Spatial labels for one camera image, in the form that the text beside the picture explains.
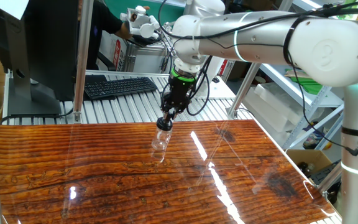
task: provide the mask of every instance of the wooden table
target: wooden table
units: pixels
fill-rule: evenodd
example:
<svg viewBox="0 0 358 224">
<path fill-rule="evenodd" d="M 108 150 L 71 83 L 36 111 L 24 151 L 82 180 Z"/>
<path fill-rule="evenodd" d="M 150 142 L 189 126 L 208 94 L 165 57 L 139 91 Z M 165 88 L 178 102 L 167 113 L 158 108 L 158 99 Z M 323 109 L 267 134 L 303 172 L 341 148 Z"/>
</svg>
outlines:
<svg viewBox="0 0 358 224">
<path fill-rule="evenodd" d="M 0 198 L 18 223 L 310 223 L 334 213 L 254 121 L 0 126 Z"/>
</svg>

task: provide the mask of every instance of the white device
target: white device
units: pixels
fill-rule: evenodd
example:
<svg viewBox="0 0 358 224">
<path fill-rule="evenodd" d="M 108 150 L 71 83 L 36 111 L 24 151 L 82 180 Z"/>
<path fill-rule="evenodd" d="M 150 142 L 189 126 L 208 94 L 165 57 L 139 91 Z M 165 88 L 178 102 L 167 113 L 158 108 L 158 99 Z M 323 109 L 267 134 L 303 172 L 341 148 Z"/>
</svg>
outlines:
<svg viewBox="0 0 358 224">
<path fill-rule="evenodd" d="M 126 14 L 121 13 L 120 19 L 129 23 L 130 34 L 141 35 L 144 38 L 158 38 L 158 34 L 154 31 L 160 28 L 160 25 L 154 16 L 146 16 L 146 10 L 142 6 L 127 9 Z"/>
</svg>

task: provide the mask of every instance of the black cable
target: black cable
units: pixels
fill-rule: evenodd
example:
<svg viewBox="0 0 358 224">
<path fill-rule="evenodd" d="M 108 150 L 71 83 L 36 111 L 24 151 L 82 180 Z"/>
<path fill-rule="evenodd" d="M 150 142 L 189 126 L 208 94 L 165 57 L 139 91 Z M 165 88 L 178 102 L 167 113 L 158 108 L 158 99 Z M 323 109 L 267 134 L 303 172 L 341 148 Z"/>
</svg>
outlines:
<svg viewBox="0 0 358 224">
<path fill-rule="evenodd" d="M 233 45 L 230 45 L 228 47 L 225 47 L 223 46 L 222 44 L 220 44 L 219 42 L 213 40 L 213 39 L 210 39 L 210 38 L 207 38 L 208 40 L 214 42 L 215 44 L 218 44 L 220 47 L 222 47 L 223 49 L 230 49 L 232 47 L 235 47 L 235 46 L 240 46 L 240 45 L 259 45 L 259 46 L 269 46 L 269 47 L 283 47 L 283 45 L 279 45 L 279 44 L 257 44 L 257 43 L 249 43 L 249 44 L 233 44 Z"/>
<path fill-rule="evenodd" d="M 167 54 L 166 54 L 166 56 L 165 56 L 165 61 L 166 61 L 166 62 L 164 62 L 163 65 L 162 65 L 162 68 L 166 68 L 166 66 L 168 65 L 169 58 L 171 58 L 171 64 L 172 64 L 172 56 L 169 55 L 170 50 L 168 49 L 168 46 L 167 46 L 167 44 L 165 43 L 165 41 L 163 41 L 163 40 L 161 40 L 161 41 L 162 41 L 162 43 L 164 44 L 165 49 L 167 50 Z"/>
<path fill-rule="evenodd" d="M 169 69 L 169 72 L 171 72 L 171 69 L 172 69 L 172 49 L 173 49 L 173 46 L 171 46 L 171 44 L 169 43 L 169 40 L 167 39 L 167 43 L 168 43 L 168 45 L 169 45 L 169 47 L 171 48 L 171 51 L 169 51 L 169 57 L 170 57 L 170 59 L 171 59 L 171 65 L 170 65 L 170 69 Z"/>
<path fill-rule="evenodd" d="M 189 107 L 187 107 L 187 108 L 186 108 L 187 113 L 188 113 L 189 115 L 191 115 L 191 116 L 196 116 L 196 115 L 200 114 L 200 113 L 202 112 L 202 110 L 206 107 L 207 103 L 208 103 L 210 87 L 209 87 L 209 78 L 208 78 L 208 75 L 207 75 L 206 71 L 208 71 L 209 64 L 211 63 L 211 60 L 212 60 L 212 56 L 209 56 L 208 59 L 207 59 L 207 61 L 206 61 L 206 64 L 207 64 L 207 65 L 205 66 L 205 69 L 202 70 L 202 71 L 203 71 L 203 74 L 204 74 L 204 78 L 206 79 L 207 90 L 208 90 L 207 95 L 206 95 L 206 99 L 205 99 L 205 103 L 204 103 L 204 105 L 201 107 L 201 109 L 200 109 L 199 111 L 197 111 L 196 113 L 194 113 L 194 114 L 191 113 L 190 110 L 189 110 Z"/>
<path fill-rule="evenodd" d="M 37 114 L 37 115 L 9 115 L 6 116 L 5 118 L 0 120 L 0 125 L 4 122 L 7 121 L 8 119 L 13 119 L 13 118 L 53 118 L 53 119 L 57 119 L 57 118 L 62 118 L 62 117 L 66 117 L 70 114 L 72 114 L 72 112 L 74 111 L 74 108 L 71 109 L 69 112 L 65 113 L 65 114 L 60 114 L 60 115 L 42 115 L 42 114 Z"/>
<path fill-rule="evenodd" d="M 212 56 L 209 56 L 207 58 L 207 60 L 205 61 L 203 67 L 200 70 L 200 74 L 198 75 L 198 78 L 196 80 L 196 83 L 198 82 L 198 80 L 201 78 L 201 75 L 206 73 L 208 68 L 209 68 L 209 64 L 211 63 L 212 60 Z M 200 81 L 200 84 L 202 84 L 205 80 L 205 75 L 203 76 L 203 79 Z M 196 89 L 196 91 L 194 93 L 190 92 L 190 99 L 193 99 L 193 97 L 197 94 L 198 90 L 200 90 L 201 85 L 198 85 L 198 88 Z"/>
<path fill-rule="evenodd" d="M 303 117 L 304 117 L 304 119 L 306 120 L 306 122 L 308 123 L 308 125 L 310 125 L 310 127 L 313 128 L 315 131 L 317 131 L 317 133 L 320 134 L 321 137 L 323 137 L 325 140 L 327 140 L 327 141 L 331 142 L 332 144 L 337 145 L 337 146 L 339 146 L 339 147 L 343 147 L 343 148 L 346 149 L 346 150 L 351 150 L 351 151 L 352 151 L 353 149 L 351 149 L 351 148 L 349 148 L 349 147 L 346 147 L 346 146 L 343 146 L 343 145 L 341 145 L 341 144 L 338 144 L 338 143 L 336 143 L 336 142 L 334 142 L 334 141 L 329 140 L 328 138 L 326 138 L 326 136 L 325 136 L 323 133 L 321 133 L 321 131 L 317 130 L 317 129 L 311 124 L 311 122 L 308 120 L 308 118 L 307 118 L 307 116 L 306 116 L 305 94 L 303 93 L 302 85 L 301 85 L 301 82 L 299 81 L 298 75 L 296 74 L 296 68 L 295 68 L 295 65 L 294 65 L 294 63 L 293 63 L 293 60 L 292 60 L 292 57 L 291 57 L 291 54 L 290 54 L 289 51 L 288 51 L 288 58 L 289 58 L 289 60 L 290 60 L 290 65 L 291 65 L 291 67 L 292 67 L 292 69 L 293 69 L 293 73 L 295 74 L 296 82 L 297 82 L 297 84 L 298 84 L 298 86 L 299 86 L 299 89 L 301 90 L 302 100 L 303 100 L 303 105 L 302 105 L 302 106 L 303 106 Z"/>
<path fill-rule="evenodd" d="M 262 20 L 259 20 L 259 21 L 251 22 L 249 24 L 246 24 L 246 25 L 243 25 L 243 26 L 240 26 L 240 27 L 236 27 L 236 28 L 224 31 L 224 32 L 217 33 L 217 34 L 213 34 L 213 35 L 181 37 L 181 36 L 178 36 L 178 35 L 170 34 L 161 25 L 161 22 L 160 22 L 161 21 L 161 11 L 162 11 L 163 5 L 166 3 L 166 1 L 167 0 L 164 0 L 161 3 L 160 9 L 158 11 L 158 23 L 160 24 L 161 30 L 164 33 L 166 33 L 167 35 L 171 36 L 171 37 L 178 38 L 178 39 L 181 38 L 181 39 L 186 39 L 186 40 L 191 40 L 191 39 L 210 39 L 210 38 L 220 37 L 222 35 L 230 34 L 232 32 L 242 30 L 242 29 L 246 29 L 246 28 L 250 28 L 250 27 L 253 27 L 253 26 L 256 26 L 256 25 L 259 25 L 259 24 L 263 24 L 263 23 L 266 23 L 266 22 L 272 22 L 272 21 L 277 21 L 277 20 L 282 20 L 282 19 L 296 18 L 296 17 L 299 17 L 299 16 L 327 16 L 326 14 L 329 13 L 329 12 L 332 13 L 333 11 L 340 11 L 343 8 L 358 5 L 358 2 L 354 2 L 354 3 L 350 3 L 350 4 L 344 4 L 344 5 L 338 6 L 338 7 L 330 7 L 328 9 L 323 8 L 323 9 L 319 9 L 319 10 L 316 10 L 316 11 L 308 11 L 308 12 L 302 12 L 302 13 L 287 14 L 287 15 L 283 15 L 283 16 L 275 16 L 275 17 L 270 17 L 270 18 L 267 18 L 267 19 L 262 19 Z"/>
<path fill-rule="evenodd" d="M 239 108 L 239 110 L 244 110 L 244 111 L 246 111 L 246 112 L 250 113 L 252 116 L 254 116 L 254 117 L 255 117 L 255 115 L 253 114 L 253 112 L 251 112 L 251 111 L 250 111 L 250 110 L 248 110 L 248 109 L 245 109 L 245 108 Z"/>
<path fill-rule="evenodd" d="M 219 37 L 219 36 L 222 36 L 222 35 L 226 35 L 226 34 L 230 34 L 232 32 L 235 32 L 235 31 L 238 31 L 238 30 L 241 30 L 241 29 L 245 29 L 245 28 L 249 28 L 249 27 L 252 27 L 252 26 L 256 26 L 256 25 L 259 25 L 259 24 L 263 24 L 263 23 L 266 23 L 266 22 L 271 22 L 271 21 L 277 21 L 277 20 L 281 20 L 281 19 L 289 19 L 289 18 L 295 18 L 295 17 L 298 17 L 302 14 L 314 14 L 314 12 L 304 12 L 304 13 L 295 13 L 295 14 L 288 14 L 288 15 L 284 15 L 284 16 L 275 16 L 275 17 L 271 17 L 271 18 L 267 18 L 267 19 L 262 19 L 262 20 L 259 20 L 259 21 L 255 21 L 255 22 L 251 22 L 249 24 L 246 24 L 246 25 L 243 25 L 243 26 L 240 26 L 240 27 L 236 27 L 236 28 L 233 28 L 233 29 L 230 29 L 230 30 L 227 30 L 227 31 L 224 31 L 224 32 L 220 32 L 220 33 L 217 33 L 217 34 L 213 34 L 213 35 L 208 35 L 208 36 L 185 36 L 185 37 L 181 37 L 181 36 L 178 36 L 178 35 L 173 35 L 173 34 L 170 34 L 168 31 L 166 31 L 162 25 L 161 25 L 161 11 L 162 11 L 162 8 L 163 8 L 163 5 L 166 3 L 167 0 L 164 0 L 162 3 L 161 3 L 161 6 L 160 6 L 160 9 L 158 11 L 158 23 L 160 24 L 160 28 L 161 30 L 166 33 L 167 35 L 171 36 L 171 37 L 174 37 L 174 38 L 182 38 L 182 39 L 186 39 L 186 40 L 191 40 L 191 39 L 208 39 L 208 38 L 214 38 L 214 37 Z"/>
<path fill-rule="evenodd" d="M 161 93 L 161 106 L 164 105 L 164 93 L 165 93 L 165 89 L 168 87 L 169 82 L 167 82 L 167 84 L 165 85 L 164 89 L 162 89 L 162 93 Z"/>
</svg>

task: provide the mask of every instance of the person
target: person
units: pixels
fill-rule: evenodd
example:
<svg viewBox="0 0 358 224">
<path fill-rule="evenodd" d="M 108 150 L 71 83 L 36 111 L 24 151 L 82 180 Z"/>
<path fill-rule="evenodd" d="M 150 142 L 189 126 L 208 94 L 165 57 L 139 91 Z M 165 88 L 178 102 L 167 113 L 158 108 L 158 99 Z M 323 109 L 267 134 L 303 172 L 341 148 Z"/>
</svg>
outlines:
<svg viewBox="0 0 358 224">
<path fill-rule="evenodd" d="M 78 21 L 80 21 L 81 19 L 83 0 L 80 0 L 79 4 L 80 5 L 78 8 Z M 144 6 L 144 8 L 146 10 L 150 9 L 148 6 Z M 86 63 L 86 69 L 88 70 L 99 70 L 99 67 L 96 64 L 96 60 L 98 59 L 98 52 L 102 39 L 102 31 L 104 30 L 109 34 L 115 34 L 123 39 L 129 39 L 132 37 L 125 23 L 123 23 L 120 19 L 114 16 L 107 6 L 95 0 L 93 3 L 88 59 Z"/>
</svg>

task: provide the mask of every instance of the computer monitor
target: computer monitor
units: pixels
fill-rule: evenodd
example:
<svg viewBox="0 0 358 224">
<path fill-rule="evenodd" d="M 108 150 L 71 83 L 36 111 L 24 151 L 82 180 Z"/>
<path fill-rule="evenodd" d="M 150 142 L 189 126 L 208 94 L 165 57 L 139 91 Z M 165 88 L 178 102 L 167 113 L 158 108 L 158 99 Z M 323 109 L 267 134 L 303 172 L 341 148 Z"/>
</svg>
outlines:
<svg viewBox="0 0 358 224">
<path fill-rule="evenodd" d="M 60 114 L 59 101 L 73 100 L 78 28 L 78 0 L 30 0 L 21 20 L 0 10 L 9 115 Z"/>
</svg>

